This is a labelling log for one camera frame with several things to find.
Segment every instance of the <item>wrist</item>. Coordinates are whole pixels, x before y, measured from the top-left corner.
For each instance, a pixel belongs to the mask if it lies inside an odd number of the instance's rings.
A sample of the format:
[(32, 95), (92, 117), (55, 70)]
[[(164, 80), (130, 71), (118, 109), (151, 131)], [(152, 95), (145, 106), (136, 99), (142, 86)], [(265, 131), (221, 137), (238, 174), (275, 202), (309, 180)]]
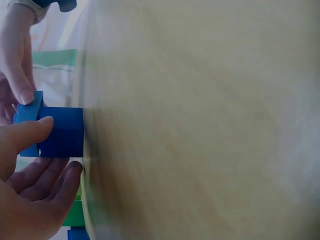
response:
[(12, 4), (8, 7), (5, 20), (16, 23), (24, 29), (29, 30), (34, 24), (36, 13), (28, 6), (23, 4)]

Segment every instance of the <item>finger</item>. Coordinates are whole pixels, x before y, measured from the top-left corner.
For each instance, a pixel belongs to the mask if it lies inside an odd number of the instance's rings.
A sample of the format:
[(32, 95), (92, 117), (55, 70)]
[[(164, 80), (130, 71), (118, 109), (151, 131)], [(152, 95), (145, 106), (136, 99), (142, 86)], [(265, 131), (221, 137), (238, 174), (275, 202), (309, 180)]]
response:
[(23, 54), (21, 66), (26, 78), (31, 84), (33, 91), (36, 91), (37, 88), (36, 88), (36, 84), (33, 76), (32, 45), (31, 45), (30, 36), (25, 39), (24, 54)]
[(57, 193), (50, 201), (52, 204), (61, 209), (63, 219), (67, 217), (70, 208), (75, 201), (80, 185), (80, 176), (82, 170), (83, 167), (80, 162), (71, 162), (65, 170), (65, 175), (57, 183), (58, 185), (61, 185), (60, 189), (56, 189)]
[(17, 194), (35, 184), (52, 162), (51, 157), (37, 157), (24, 169), (15, 172), (6, 182)]
[(7, 118), (6, 106), (0, 103), (0, 126), (7, 126), (12, 122)]
[(18, 60), (7, 60), (2, 71), (19, 103), (26, 105), (35, 99), (33, 87)]
[(30, 202), (42, 200), (48, 197), (52, 188), (66, 168), (68, 161), (68, 158), (53, 159), (36, 182), (32, 186), (22, 190), (19, 195), (22, 198), (28, 199)]
[(10, 124), (14, 123), (14, 115), (17, 113), (16, 109), (12, 105), (6, 105), (4, 107), (5, 116), (10, 121)]
[(0, 137), (2, 137), (0, 140), (11, 141), (16, 153), (19, 154), (32, 144), (43, 142), (51, 133), (53, 125), (54, 119), (51, 116), (46, 116), (38, 121), (25, 121), (10, 126), (2, 126), (0, 127)]

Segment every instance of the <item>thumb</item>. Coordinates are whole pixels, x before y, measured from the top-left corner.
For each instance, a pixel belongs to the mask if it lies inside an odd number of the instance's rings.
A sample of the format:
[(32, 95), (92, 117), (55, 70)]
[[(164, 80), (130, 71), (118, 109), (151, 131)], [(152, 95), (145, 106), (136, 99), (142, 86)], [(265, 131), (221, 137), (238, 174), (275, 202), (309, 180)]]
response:
[(3, 73), (9, 82), (13, 95), (20, 104), (26, 105), (35, 99), (33, 87), (21, 64), (8, 62), (5, 64)]
[(54, 119), (51, 116), (38, 121), (0, 126), (0, 179), (6, 181), (14, 173), (17, 155), (32, 144), (43, 142), (51, 133)]
[(0, 128), (0, 136), (4, 134), (7, 141), (12, 141), (18, 154), (32, 144), (38, 144), (46, 140), (53, 126), (54, 119), (51, 116), (46, 116), (38, 121), (25, 121), (3, 126)]

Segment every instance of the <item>blue block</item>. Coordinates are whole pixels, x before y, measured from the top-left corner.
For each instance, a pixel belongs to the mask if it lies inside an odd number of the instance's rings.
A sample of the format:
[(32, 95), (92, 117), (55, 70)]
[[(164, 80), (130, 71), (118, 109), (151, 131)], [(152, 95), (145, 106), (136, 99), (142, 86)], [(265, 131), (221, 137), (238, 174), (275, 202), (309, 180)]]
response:
[[(44, 93), (42, 91), (34, 92), (34, 101), (28, 105), (19, 105), (17, 113), (14, 115), (14, 123), (19, 124), (25, 121), (36, 121), (39, 119), (39, 112), (44, 106)], [(20, 152), (21, 157), (38, 157), (39, 146), (33, 144)]]
[(53, 130), (39, 144), (41, 156), (46, 158), (81, 158), (84, 151), (83, 109), (78, 107), (44, 106), (39, 118), (52, 116)]
[(90, 240), (85, 227), (71, 227), (67, 234), (68, 240)]

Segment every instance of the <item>hand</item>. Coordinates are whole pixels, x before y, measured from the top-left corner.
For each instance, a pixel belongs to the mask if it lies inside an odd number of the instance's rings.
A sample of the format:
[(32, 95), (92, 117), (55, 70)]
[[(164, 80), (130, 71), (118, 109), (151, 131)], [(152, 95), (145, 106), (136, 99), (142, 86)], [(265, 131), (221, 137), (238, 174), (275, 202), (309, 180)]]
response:
[(2, 240), (47, 240), (61, 227), (75, 200), (82, 165), (36, 158), (14, 172), (17, 154), (44, 141), (52, 117), (0, 126), (0, 236)]
[(34, 100), (30, 37), (34, 20), (35, 13), (30, 8), (14, 4), (0, 29), (0, 125), (13, 123), (19, 103), (25, 105)]

